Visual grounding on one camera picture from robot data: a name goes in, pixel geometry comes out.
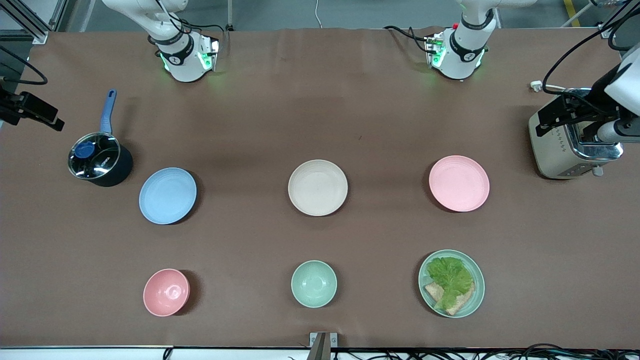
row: blue pan handle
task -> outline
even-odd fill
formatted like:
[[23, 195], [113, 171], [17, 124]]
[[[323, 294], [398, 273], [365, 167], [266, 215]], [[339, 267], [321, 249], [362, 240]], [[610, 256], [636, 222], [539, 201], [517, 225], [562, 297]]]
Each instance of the blue pan handle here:
[[102, 133], [111, 134], [111, 113], [113, 112], [113, 105], [116, 103], [116, 95], [118, 95], [116, 89], [111, 89], [107, 93], [107, 99], [104, 101], [102, 117], [100, 118], [100, 131]]

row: pink plate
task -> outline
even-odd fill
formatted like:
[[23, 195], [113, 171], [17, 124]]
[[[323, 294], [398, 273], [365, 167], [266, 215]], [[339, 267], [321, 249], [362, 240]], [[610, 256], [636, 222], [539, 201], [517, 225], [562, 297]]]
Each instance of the pink plate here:
[[175, 314], [189, 298], [189, 281], [175, 269], [156, 272], [145, 285], [142, 299], [145, 307], [156, 316]]
[[440, 159], [429, 173], [429, 187], [436, 200], [453, 211], [472, 211], [489, 196], [489, 177], [470, 158], [452, 155]]

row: blue plate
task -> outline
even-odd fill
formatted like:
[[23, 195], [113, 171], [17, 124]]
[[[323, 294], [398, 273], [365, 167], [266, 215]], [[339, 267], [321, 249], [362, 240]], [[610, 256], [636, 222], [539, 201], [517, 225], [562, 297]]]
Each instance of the blue plate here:
[[196, 181], [186, 170], [164, 168], [151, 175], [140, 190], [140, 211], [160, 225], [185, 217], [196, 202]]

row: yellow floor marking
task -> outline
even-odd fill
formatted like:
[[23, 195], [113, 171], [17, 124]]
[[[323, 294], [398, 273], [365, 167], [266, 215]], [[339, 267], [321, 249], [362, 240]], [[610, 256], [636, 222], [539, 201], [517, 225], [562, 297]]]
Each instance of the yellow floor marking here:
[[[564, 7], [566, 8], [566, 12], [567, 14], [569, 14], [569, 19], [571, 19], [571, 17], [575, 15], [575, 7], [573, 7], [573, 1], [572, 0], [563, 0], [563, 1], [564, 1]], [[571, 21], [571, 26], [573, 26], [574, 28], [579, 28], [580, 21], [578, 21], [578, 19]]]

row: lettuce leaf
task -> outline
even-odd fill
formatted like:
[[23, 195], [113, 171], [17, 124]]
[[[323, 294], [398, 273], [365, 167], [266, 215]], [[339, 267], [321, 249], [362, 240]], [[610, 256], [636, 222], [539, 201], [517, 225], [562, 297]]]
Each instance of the lettuce leaf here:
[[444, 289], [442, 299], [436, 303], [439, 309], [449, 309], [456, 304], [456, 297], [466, 294], [474, 282], [462, 260], [436, 258], [427, 264], [429, 276]]

